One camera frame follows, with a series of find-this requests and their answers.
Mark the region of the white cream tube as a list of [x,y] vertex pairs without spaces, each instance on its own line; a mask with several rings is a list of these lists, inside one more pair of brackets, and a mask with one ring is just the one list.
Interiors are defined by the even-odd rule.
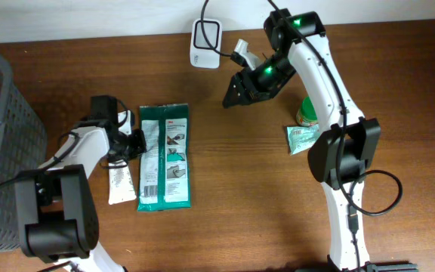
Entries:
[[124,161],[109,164],[109,204],[136,200],[137,194],[128,164]]

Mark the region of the grey mesh basket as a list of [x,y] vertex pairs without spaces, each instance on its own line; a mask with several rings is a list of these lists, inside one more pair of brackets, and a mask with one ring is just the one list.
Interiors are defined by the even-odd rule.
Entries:
[[[0,184],[45,160],[48,136],[38,115],[14,84],[11,65],[0,56]],[[0,189],[0,252],[19,246],[13,186]]]

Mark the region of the mint green snack packet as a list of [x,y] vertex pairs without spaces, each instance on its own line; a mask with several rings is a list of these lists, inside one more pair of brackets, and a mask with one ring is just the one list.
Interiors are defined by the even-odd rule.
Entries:
[[290,154],[295,155],[311,148],[320,136],[319,126],[290,126],[286,128]]

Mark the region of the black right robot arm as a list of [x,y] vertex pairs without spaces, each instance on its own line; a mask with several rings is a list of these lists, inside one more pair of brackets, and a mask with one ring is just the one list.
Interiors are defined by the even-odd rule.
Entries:
[[251,105],[274,98],[299,75],[316,113],[319,138],[309,149],[310,171],[325,193],[331,245],[328,271],[417,271],[418,265],[400,262],[374,264],[366,248],[363,216],[385,215],[403,196],[399,184],[395,200],[385,209],[370,212],[362,207],[363,190],[381,127],[367,119],[349,95],[331,56],[329,40],[319,15],[312,11],[291,15],[276,9],[264,22],[274,51],[260,60],[239,40],[231,60],[242,70],[230,80],[225,108]]

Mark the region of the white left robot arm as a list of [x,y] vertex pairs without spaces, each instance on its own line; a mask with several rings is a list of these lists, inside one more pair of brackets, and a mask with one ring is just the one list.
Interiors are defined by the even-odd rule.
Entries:
[[22,171],[14,185],[23,254],[76,271],[124,271],[99,241],[99,222],[88,179],[102,159],[124,168],[146,152],[134,114],[121,100],[93,96],[91,112],[67,132],[66,142],[37,169]]

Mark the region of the green lidded jar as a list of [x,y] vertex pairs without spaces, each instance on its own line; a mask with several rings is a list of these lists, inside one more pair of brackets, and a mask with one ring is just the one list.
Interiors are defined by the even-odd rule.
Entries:
[[296,114],[297,123],[300,126],[310,127],[318,123],[315,109],[309,97],[304,98],[300,109]]

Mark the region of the green wipes package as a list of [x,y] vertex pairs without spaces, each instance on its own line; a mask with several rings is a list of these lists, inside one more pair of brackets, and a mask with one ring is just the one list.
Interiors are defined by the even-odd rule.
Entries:
[[147,151],[140,158],[137,210],[189,208],[188,105],[145,106],[139,117]]

